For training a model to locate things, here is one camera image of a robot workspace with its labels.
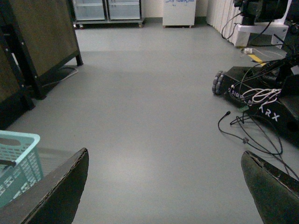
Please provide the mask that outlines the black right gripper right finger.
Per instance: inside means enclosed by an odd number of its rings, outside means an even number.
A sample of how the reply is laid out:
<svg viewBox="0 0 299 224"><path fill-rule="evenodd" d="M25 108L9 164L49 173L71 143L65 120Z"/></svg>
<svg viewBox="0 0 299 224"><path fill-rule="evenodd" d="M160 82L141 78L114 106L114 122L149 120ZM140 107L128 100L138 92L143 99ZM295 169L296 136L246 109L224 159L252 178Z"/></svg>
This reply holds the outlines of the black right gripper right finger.
<svg viewBox="0 0 299 224"><path fill-rule="evenodd" d="M246 185L264 224L299 222L299 181L251 151L241 157Z"/></svg>

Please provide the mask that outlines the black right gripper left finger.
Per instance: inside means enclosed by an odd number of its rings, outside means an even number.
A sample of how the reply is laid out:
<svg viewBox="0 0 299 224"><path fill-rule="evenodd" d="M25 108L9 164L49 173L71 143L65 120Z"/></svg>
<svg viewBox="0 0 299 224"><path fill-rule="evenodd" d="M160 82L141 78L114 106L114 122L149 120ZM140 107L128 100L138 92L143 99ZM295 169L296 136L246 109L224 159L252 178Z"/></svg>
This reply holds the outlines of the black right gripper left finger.
<svg viewBox="0 0 299 224"><path fill-rule="evenodd" d="M41 181L0 209L2 224L71 224L88 176L89 153L80 149Z"/></svg>

